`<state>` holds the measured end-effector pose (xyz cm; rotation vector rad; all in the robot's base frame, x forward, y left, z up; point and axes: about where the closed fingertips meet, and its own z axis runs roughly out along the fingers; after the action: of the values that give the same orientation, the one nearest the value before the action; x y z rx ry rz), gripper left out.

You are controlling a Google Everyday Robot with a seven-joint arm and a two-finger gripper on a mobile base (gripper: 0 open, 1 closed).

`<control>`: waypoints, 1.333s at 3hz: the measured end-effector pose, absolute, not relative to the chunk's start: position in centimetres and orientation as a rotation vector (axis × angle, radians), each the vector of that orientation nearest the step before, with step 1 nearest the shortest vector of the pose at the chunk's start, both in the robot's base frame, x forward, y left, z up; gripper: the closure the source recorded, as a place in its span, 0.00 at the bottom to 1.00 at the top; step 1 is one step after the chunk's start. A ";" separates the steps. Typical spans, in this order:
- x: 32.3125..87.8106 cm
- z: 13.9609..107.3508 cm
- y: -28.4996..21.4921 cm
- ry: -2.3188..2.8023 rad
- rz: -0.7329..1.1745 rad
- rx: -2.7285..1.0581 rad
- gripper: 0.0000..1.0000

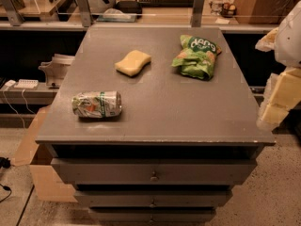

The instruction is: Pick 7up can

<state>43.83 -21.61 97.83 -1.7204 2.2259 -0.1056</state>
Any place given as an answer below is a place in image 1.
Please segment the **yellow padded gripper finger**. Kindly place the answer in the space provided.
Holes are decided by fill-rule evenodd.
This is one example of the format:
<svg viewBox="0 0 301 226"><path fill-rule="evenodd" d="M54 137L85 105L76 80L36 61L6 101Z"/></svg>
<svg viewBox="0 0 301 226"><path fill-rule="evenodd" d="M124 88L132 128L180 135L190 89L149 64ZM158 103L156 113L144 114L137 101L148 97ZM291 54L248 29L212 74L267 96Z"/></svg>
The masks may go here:
<svg viewBox="0 0 301 226"><path fill-rule="evenodd" d="M274 28L263 36L255 45L255 48L262 52L269 52L275 49L275 42L278 28Z"/></svg>
<svg viewBox="0 0 301 226"><path fill-rule="evenodd" d="M288 67L268 78L258 112L257 126L272 131L301 102L301 69Z"/></svg>

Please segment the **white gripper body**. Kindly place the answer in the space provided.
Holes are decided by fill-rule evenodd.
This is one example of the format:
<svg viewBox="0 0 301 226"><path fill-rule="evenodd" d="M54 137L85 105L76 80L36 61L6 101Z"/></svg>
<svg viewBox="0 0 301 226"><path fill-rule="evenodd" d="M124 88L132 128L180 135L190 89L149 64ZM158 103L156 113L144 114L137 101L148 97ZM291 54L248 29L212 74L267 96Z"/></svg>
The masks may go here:
<svg viewBox="0 0 301 226"><path fill-rule="evenodd" d="M287 67L301 67L301 1L278 27L275 59Z"/></svg>

